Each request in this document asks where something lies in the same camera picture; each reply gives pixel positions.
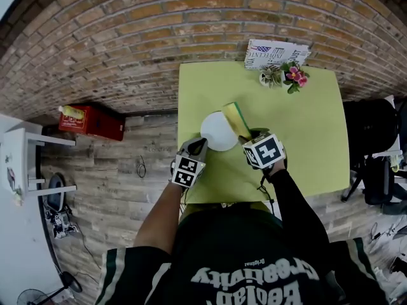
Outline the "white round plate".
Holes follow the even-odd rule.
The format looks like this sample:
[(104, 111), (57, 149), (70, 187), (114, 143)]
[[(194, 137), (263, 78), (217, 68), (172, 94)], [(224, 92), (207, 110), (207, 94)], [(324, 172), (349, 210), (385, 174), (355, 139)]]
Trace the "white round plate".
[(200, 135), (208, 141), (213, 151), (224, 152), (234, 148), (238, 138), (221, 111), (209, 114), (200, 127)]

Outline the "black office chair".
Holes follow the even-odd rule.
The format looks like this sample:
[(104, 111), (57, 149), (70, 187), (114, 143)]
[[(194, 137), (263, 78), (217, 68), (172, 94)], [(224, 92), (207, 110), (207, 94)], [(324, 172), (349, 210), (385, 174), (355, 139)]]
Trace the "black office chair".
[(381, 153), (394, 144), (401, 118), (385, 99), (343, 103), (351, 159)]

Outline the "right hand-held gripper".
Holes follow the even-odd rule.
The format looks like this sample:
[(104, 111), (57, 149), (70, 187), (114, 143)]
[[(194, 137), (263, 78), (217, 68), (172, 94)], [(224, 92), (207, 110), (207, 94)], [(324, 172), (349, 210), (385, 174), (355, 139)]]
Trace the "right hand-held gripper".
[(265, 169), (286, 158), (280, 140), (269, 131), (268, 128), (251, 128), (252, 140), (242, 145), (249, 164), (254, 168)]

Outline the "black floor fan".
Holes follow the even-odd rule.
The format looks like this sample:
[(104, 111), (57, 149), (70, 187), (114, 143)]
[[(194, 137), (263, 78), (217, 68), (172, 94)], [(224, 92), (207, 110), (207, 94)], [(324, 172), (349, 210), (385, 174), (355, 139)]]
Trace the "black floor fan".
[(27, 289), (20, 293), (17, 298), (17, 305), (55, 305), (53, 298), (67, 289), (73, 292), (82, 292), (82, 287), (77, 279), (67, 271), (60, 275), (63, 286), (50, 293), (44, 293), (37, 289)]

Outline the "person's left forearm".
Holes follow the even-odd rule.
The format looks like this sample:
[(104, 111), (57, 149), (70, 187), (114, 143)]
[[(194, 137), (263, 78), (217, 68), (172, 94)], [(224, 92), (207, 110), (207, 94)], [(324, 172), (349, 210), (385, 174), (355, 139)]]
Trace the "person's left forearm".
[(135, 237), (135, 247), (154, 247), (170, 254), (179, 223), (183, 189), (169, 182)]

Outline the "person's right hand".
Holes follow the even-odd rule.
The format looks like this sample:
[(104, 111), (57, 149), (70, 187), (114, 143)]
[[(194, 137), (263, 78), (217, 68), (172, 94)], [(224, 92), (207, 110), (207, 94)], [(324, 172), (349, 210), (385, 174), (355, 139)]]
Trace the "person's right hand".
[(282, 171), (282, 170), (286, 170), (286, 169), (287, 169), (287, 166), (286, 166), (286, 164), (285, 164), (285, 161), (281, 159), (281, 160), (275, 162), (275, 163), (272, 165), (272, 170), (271, 170), (271, 172), (269, 173), (269, 177), (272, 177), (272, 176), (275, 175), (277, 172)]

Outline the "black backpack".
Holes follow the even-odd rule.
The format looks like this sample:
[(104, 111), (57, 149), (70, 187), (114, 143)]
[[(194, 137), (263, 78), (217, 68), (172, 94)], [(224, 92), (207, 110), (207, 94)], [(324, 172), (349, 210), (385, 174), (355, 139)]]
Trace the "black backpack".
[(368, 205), (382, 205), (392, 199), (393, 181), (390, 177), (390, 163), (384, 158), (369, 158), (363, 178), (364, 200)]

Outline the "red box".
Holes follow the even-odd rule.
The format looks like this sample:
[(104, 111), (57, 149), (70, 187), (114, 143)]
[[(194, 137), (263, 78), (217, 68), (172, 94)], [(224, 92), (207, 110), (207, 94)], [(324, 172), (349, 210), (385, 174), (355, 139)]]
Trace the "red box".
[(70, 105), (85, 112), (82, 120), (64, 116), (60, 112), (59, 130), (90, 137), (122, 141), (125, 118), (110, 109), (93, 105)]

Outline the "printed white sign board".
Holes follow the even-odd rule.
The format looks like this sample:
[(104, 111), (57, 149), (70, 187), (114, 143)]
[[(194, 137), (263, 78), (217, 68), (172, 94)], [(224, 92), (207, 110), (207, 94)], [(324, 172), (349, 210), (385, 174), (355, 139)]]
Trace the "printed white sign board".
[(246, 69), (280, 67), (283, 63), (294, 62), (302, 65), (311, 54), (307, 45), (282, 41), (250, 39), (244, 60)]

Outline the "person's black printed shirt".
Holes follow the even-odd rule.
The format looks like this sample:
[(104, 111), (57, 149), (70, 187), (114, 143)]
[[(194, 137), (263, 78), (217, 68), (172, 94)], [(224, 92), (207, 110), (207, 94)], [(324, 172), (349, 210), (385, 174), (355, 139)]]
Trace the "person's black printed shirt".
[(388, 305), (362, 240), (334, 242), (333, 281), (293, 248), (279, 221), (255, 209), (188, 215), (173, 250), (116, 248), (104, 256), (95, 305)]

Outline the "yellow green sponge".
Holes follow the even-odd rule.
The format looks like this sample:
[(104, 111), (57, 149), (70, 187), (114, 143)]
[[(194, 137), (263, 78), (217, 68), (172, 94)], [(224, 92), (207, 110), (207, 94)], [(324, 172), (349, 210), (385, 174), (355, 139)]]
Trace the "yellow green sponge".
[(249, 127), (247, 126), (242, 111), (236, 102), (225, 104), (222, 107), (222, 113), (236, 136), (241, 136), (247, 140), (252, 139)]

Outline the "yellow drink bottle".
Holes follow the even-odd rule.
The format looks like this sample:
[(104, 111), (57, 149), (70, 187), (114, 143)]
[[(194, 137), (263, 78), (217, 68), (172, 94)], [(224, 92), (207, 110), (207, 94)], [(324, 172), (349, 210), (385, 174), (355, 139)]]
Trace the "yellow drink bottle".
[(72, 106), (69, 106), (69, 105), (59, 106), (58, 110), (64, 116), (67, 116), (67, 117), (70, 117), (70, 118), (82, 120), (85, 117), (85, 112), (84, 111), (82, 111), (80, 109), (76, 109), (76, 108), (74, 108)]

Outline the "succulent in white pot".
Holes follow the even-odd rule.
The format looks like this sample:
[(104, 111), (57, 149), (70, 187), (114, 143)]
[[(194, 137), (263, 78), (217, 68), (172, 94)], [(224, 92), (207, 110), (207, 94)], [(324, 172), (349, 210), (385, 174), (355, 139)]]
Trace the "succulent in white pot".
[(280, 67), (271, 65), (259, 70), (259, 82), (267, 88), (282, 86), (282, 77)]

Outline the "pink flower in white pot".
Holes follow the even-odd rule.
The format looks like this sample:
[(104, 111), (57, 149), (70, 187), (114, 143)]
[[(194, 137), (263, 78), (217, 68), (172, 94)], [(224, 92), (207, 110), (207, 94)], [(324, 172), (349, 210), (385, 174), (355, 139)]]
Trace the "pink flower in white pot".
[(295, 62), (285, 62), (280, 66), (281, 82), (287, 87), (288, 94), (293, 94), (300, 91), (309, 79), (309, 74), (303, 71), (300, 65)]

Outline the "person's right forearm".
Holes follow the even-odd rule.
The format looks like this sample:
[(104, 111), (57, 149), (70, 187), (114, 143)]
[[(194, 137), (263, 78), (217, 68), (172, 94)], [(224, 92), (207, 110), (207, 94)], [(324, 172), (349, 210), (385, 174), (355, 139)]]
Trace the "person's right forearm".
[(282, 216), (284, 231), (301, 244), (323, 247), (329, 244), (326, 230), (303, 197), (295, 181), (286, 169), (273, 173), (269, 182), (273, 184)]

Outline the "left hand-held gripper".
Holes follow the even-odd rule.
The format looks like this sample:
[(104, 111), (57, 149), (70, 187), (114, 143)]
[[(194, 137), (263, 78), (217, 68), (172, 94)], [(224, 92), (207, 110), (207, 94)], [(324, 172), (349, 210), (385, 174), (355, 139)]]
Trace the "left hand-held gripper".
[[(207, 150), (208, 140), (206, 138), (193, 138), (184, 142), (171, 164), (171, 183), (191, 188), (201, 177), (205, 168)], [(196, 156), (198, 161), (188, 158), (190, 156)]]

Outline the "light green tablecloth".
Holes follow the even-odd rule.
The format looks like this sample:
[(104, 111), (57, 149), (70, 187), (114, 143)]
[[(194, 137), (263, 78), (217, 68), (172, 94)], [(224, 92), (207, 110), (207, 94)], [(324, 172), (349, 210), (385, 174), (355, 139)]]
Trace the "light green tablecloth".
[[(346, 189), (350, 180), (343, 103), (333, 71), (302, 66), (310, 75), (300, 92), (260, 84), (258, 70), (243, 62), (194, 62), (179, 69), (177, 142), (197, 137), (203, 120), (237, 102), (249, 128), (268, 128), (282, 142), (288, 171), (303, 196)], [(202, 177), (187, 204), (266, 201), (257, 190), (262, 172), (246, 162), (238, 143), (225, 152), (208, 150)]]

